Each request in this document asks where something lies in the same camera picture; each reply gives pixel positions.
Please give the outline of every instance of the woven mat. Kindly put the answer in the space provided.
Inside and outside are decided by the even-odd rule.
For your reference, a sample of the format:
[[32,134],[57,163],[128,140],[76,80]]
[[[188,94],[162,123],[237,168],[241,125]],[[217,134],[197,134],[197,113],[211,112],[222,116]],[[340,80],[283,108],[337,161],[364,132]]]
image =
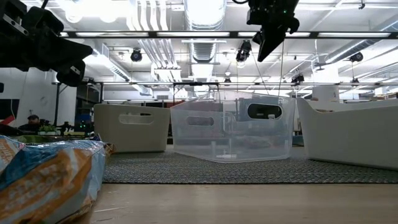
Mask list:
[[290,159],[224,164],[174,152],[115,154],[104,183],[129,184],[398,184],[398,171]]

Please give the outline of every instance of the storage bin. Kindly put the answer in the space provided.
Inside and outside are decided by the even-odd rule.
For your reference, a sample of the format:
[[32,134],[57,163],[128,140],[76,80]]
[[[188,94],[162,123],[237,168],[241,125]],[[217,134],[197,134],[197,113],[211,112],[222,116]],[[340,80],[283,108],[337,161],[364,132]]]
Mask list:
[[166,150],[170,109],[129,105],[94,105],[95,133],[116,152]]
[[171,107],[174,151],[215,162],[285,159],[295,100],[216,91]]
[[398,100],[297,106],[310,159],[398,169]]

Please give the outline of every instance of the beige plastic bin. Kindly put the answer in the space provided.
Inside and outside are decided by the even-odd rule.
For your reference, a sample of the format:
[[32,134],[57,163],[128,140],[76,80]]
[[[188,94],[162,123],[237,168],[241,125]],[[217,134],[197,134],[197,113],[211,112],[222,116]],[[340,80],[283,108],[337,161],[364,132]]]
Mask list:
[[170,110],[129,105],[94,106],[95,133],[116,145],[116,152],[166,150]]
[[398,100],[297,106],[309,158],[398,169]]

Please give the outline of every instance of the person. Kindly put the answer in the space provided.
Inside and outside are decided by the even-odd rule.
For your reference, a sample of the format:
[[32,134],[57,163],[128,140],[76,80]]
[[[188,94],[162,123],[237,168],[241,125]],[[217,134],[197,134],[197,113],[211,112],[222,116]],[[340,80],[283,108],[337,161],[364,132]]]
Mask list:
[[40,123],[39,116],[37,116],[36,114],[33,114],[27,118],[27,124],[20,126],[19,129],[21,131],[37,132],[37,131],[39,131],[39,128],[41,127],[41,125],[42,124]]

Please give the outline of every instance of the plastic bag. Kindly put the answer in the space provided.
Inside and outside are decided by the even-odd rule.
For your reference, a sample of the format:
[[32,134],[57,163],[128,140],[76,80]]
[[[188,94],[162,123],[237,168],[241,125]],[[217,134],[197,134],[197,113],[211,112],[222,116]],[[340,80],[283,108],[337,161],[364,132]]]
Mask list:
[[17,151],[0,169],[0,223],[64,223],[90,210],[104,174],[103,142],[26,146],[0,136],[0,144],[5,164],[11,156],[3,155]]

